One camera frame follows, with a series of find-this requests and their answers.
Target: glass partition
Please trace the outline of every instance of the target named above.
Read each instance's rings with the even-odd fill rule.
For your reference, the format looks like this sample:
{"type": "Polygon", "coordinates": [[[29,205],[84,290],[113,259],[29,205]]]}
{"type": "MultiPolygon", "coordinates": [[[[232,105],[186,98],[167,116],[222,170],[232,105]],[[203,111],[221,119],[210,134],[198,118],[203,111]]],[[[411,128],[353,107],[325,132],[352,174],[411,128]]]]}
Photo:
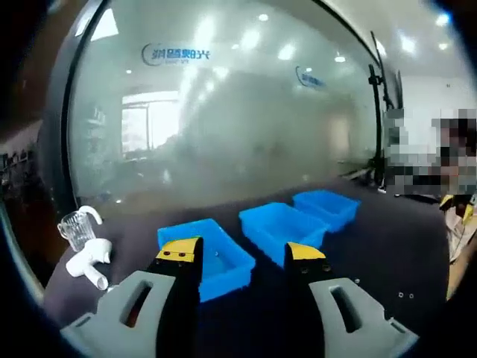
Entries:
{"type": "Polygon", "coordinates": [[[357,169],[376,146],[369,63],[312,0],[112,0],[72,85],[78,203],[205,207],[357,169]]]}

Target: company logo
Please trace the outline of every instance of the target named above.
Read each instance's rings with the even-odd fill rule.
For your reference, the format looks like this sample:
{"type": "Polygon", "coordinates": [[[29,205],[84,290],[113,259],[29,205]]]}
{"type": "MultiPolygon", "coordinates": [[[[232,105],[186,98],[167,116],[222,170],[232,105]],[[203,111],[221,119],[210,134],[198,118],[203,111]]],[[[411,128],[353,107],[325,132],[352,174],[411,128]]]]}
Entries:
{"type": "Polygon", "coordinates": [[[142,62],[148,66],[189,63],[189,61],[208,60],[210,51],[192,48],[165,48],[160,43],[148,43],[141,51],[142,62]]]}
{"type": "Polygon", "coordinates": [[[318,80],[316,77],[313,77],[310,75],[303,67],[297,66],[295,68],[295,72],[297,74],[298,81],[305,87],[311,87],[311,88],[319,88],[319,87],[325,87],[326,84],[318,80]]]}

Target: ceiling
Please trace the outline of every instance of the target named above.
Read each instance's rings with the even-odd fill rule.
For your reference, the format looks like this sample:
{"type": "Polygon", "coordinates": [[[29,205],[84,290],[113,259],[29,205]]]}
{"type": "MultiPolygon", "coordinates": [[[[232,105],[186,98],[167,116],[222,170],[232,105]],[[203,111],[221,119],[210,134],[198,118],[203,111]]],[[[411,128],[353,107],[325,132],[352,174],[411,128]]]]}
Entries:
{"type": "Polygon", "coordinates": [[[424,0],[324,0],[372,46],[374,31],[387,58],[403,75],[469,79],[467,56],[452,23],[439,27],[442,12],[424,0]],[[401,35],[415,42],[415,53],[402,50],[401,35]],[[448,44],[445,50],[440,43],[448,44]]]}

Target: black metal frame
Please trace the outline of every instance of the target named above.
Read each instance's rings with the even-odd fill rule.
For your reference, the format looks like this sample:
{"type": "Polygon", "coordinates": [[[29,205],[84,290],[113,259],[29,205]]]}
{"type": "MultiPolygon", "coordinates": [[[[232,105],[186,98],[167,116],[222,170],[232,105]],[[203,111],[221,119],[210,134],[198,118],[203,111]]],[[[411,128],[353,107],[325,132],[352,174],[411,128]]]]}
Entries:
{"type": "MultiPolygon", "coordinates": [[[[320,0],[313,1],[337,19],[363,45],[374,63],[379,65],[376,55],[350,24],[327,4],[320,0]]],[[[51,200],[55,203],[57,216],[63,216],[78,207],[69,168],[70,94],[82,51],[109,2],[110,0],[88,0],[64,39],[51,72],[43,128],[39,138],[43,151],[39,155],[42,157],[42,178],[48,188],[51,200]],[[83,22],[87,22],[83,33],[75,36],[78,26],[83,22]]]]}

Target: white wall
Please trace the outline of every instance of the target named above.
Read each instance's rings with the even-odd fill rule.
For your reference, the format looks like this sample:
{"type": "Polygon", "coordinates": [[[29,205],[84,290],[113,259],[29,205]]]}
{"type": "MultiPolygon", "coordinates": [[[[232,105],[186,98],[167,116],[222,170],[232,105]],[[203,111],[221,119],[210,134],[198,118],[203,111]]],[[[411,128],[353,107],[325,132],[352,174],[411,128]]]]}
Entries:
{"type": "Polygon", "coordinates": [[[439,145],[432,119],[457,117],[458,109],[476,109],[476,91],[463,78],[417,76],[402,77],[402,91],[408,152],[420,154],[415,165],[427,164],[426,154],[435,154],[439,145]]]}

